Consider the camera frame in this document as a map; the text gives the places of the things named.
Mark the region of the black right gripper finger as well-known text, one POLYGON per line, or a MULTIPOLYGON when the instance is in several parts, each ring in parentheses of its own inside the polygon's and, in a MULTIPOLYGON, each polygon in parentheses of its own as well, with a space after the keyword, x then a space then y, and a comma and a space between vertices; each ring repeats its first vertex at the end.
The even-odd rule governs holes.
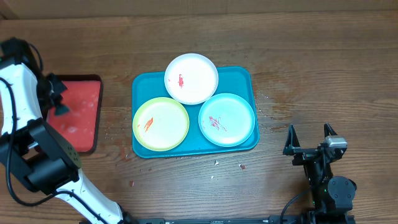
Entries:
POLYGON ((283 149, 283 155, 294 155, 296 150, 300 149, 300 143, 297 138, 293 124, 290 124, 287 140, 283 149))
POLYGON ((334 129, 330 126, 329 123, 325 123, 323 128, 324 128, 325 137, 337 135, 337 133, 334 131, 334 129))

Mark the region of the green and tan sponge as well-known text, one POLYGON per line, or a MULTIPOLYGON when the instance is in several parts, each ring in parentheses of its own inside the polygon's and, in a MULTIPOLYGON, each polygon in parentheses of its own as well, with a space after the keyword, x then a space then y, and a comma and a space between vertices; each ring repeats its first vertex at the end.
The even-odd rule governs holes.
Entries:
POLYGON ((63 104, 59 104, 55 107, 55 116, 61 116, 63 114, 68 113, 70 110, 67 106, 63 105, 63 104))

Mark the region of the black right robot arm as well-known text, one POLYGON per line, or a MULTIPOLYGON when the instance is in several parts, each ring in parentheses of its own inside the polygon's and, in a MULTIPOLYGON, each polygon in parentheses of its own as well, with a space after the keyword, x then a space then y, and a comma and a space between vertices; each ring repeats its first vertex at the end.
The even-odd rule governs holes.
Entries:
POLYGON ((343 176, 335 176, 330 164, 340 160, 345 154, 348 143, 328 124, 324 124, 324 141, 316 148, 300 147, 294 126, 290 125, 283 155, 293 156, 292 164, 302 166, 309 189, 291 199, 281 211, 281 223, 354 223, 354 217, 348 212, 353 209, 353 199, 357 190, 354 181, 343 176), (313 207, 300 215, 287 218, 286 210, 296 200, 307 193, 312 195, 313 207))

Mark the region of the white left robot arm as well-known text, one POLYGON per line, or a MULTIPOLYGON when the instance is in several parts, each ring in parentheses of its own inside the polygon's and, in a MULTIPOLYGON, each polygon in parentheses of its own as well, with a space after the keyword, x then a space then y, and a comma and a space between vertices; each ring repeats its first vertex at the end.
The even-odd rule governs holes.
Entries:
POLYGON ((49 109, 65 114, 67 87, 43 74, 38 50, 12 37, 1 42, 1 163, 10 196, 36 207, 59 198, 82 214, 85 223, 137 223, 86 177, 74 147, 46 121, 49 109))

